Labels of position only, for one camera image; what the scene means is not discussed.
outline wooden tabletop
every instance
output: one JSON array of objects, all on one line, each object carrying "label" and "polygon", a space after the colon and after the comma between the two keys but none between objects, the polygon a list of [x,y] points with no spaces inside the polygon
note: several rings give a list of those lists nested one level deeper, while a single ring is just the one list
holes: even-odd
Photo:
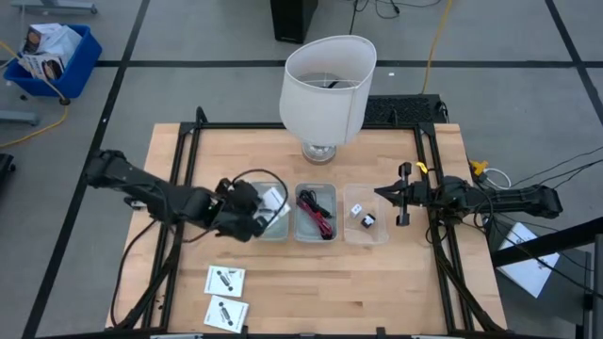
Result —
[{"label": "wooden tabletop", "polygon": [[[155,126],[145,170],[169,179],[177,131],[177,124]],[[436,133],[444,173],[470,180],[459,126],[436,125]],[[188,145],[183,159],[187,159],[187,150]],[[346,212],[345,185],[391,185],[399,178],[398,165],[405,161],[417,161],[411,131],[362,130],[352,143],[337,148],[332,163],[313,166],[303,159],[301,144],[286,130],[203,130],[193,185],[213,189],[220,178],[232,179],[243,170],[264,168],[279,175],[289,192],[298,183],[332,183],[341,215]],[[246,179],[270,180],[263,174]],[[410,179],[419,180],[417,167]],[[217,265],[247,269],[243,297],[238,300],[250,304],[246,324],[251,333],[375,333],[376,327],[385,327],[389,334],[446,333],[433,251],[425,240],[427,213],[411,206],[411,225],[397,227],[397,212],[387,208],[389,241],[373,247],[346,243],[343,236],[330,244],[301,243],[293,239],[292,225],[285,243],[257,239],[240,243],[210,235],[183,245],[170,331],[222,332],[204,325],[211,298],[204,293],[207,268]],[[337,225],[341,234],[342,219]],[[127,242],[149,221],[146,212],[134,212]],[[498,325],[506,327],[483,234],[464,225],[456,229],[467,287]],[[158,231],[155,227],[143,236],[125,262],[116,302],[118,319],[131,309],[149,282]],[[185,237],[200,231],[187,225]],[[457,293],[453,287],[450,291],[456,324],[461,328]],[[161,295],[156,309],[161,307]],[[154,324],[158,324],[158,315],[155,311]]]}]

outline silver lamp base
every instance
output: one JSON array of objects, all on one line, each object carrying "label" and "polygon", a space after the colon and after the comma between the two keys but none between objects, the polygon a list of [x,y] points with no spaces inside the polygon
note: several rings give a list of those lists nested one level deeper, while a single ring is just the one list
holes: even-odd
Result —
[{"label": "silver lamp base", "polygon": [[335,146],[317,146],[304,142],[301,149],[303,157],[314,165],[325,165],[335,158]]}]

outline table lamp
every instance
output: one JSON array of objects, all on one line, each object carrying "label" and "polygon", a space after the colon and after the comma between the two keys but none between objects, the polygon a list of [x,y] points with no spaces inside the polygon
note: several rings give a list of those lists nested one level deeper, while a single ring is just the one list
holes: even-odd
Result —
[{"label": "table lamp", "polygon": [[328,163],[360,131],[376,62],[375,46],[357,36],[314,41],[286,60],[281,120],[311,163]]}]

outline blue bin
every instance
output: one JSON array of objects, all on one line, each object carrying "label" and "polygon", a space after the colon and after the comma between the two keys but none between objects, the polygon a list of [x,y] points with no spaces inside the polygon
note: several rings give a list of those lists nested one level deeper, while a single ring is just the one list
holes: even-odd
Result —
[{"label": "blue bin", "polygon": [[[58,80],[51,80],[50,83],[55,85],[66,98],[72,99],[82,94],[103,48],[90,33],[90,27],[82,24],[69,24],[69,27],[81,35],[82,40],[69,60],[63,75]],[[17,63],[17,60],[10,62],[4,78],[21,86],[31,95],[58,97],[58,94],[42,80],[34,79],[31,73]]]}]

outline gray floor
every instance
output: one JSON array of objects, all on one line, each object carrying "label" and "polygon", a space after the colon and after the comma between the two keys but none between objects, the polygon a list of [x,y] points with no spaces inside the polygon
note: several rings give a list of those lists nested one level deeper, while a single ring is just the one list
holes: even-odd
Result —
[{"label": "gray floor", "polygon": [[[0,0],[0,40],[16,48],[20,13],[8,2]],[[88,24],[104,47],[101,59],[119,60],[139,4],[104,0],[97,2],[99,14],[94,17],[24,18],[28,24]],[[556,5],[582,59],[603,60],[598,34],[603,30],[598,14],[603,4],[585,0]],[[353,32],[375,43],[379,59],[424,60],[444,7],[445,2],[431,8],[402,7],[399,19],[383,20],[369,4],[356,15]],[[388,10],[380,7],[383,13]],[[308,40],[347,34],[350,20],[349,1],[321,0]],[[152,0],[132,59],[270,60],[284,59],[296,48],[273,39],[269,0]],[[7,57],[0,51],[0,59]],[[455,0],[434,59],[571,60],[541,0]],[[23,331],[116,71],[97,68],[60,127],[2,150],[14,154],[19,166],[0,194],[2,337],[18,337]],[[378,68],[371,91],[418,93],[423,73],[422,68]],[[591,69],[589,75],[603,90],[603,70]],[[278,121],[282,77],[279,67],[129,68],[103,147],[121,149],[142,165],[153,125],[191,120],[197,105],[211,121]],[[451,120],[461,124],[468,155],[487,159],[514,181],[603,144],[603,127],[575,69],[436,68],[429,92],[440,93]],[[60,117],[56,100],[24,102],[20,94],[15,86],[2,87],[0,107],[39,112],[42,125]],[[2,124],[0,143],[30,132],[27,126]],[[565,211],[549,225],[562,229],[600,216],[599,172],[587,169],[559,189]],[[117,193],[87,191],[38,335],[103,328],[129,218]],[[573,336],[568,324],[526,307],[506,285],[501,282],[500,287],[511,329]]]}]

